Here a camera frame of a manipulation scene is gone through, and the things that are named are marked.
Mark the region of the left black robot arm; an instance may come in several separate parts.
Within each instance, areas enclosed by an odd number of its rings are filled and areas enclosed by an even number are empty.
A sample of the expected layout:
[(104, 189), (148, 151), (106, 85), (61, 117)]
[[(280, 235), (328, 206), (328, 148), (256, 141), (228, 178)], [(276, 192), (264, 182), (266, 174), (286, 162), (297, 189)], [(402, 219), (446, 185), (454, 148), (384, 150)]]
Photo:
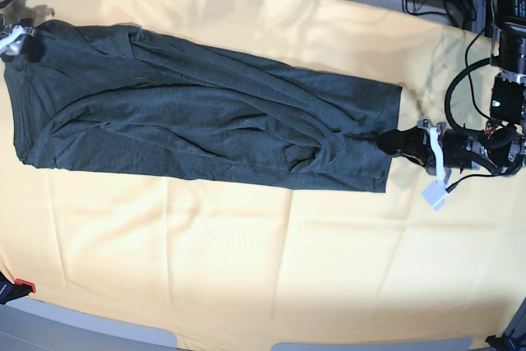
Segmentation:
[[(406, 131), (391, 130), (377, 141), (381, 151), (423, 167), (449, 191), (453, 169), (484, 168), (486, 177), (509, 177), (525, 166), (525, 0), (487, 0), (486, 24), (479, 33), (491, 38), (488, 58), (467, 63), (445, 92), (445, 122), (423, 119)], [(451, 100), (472, 72), (497, 69), (484, 128), (456, 122)]]

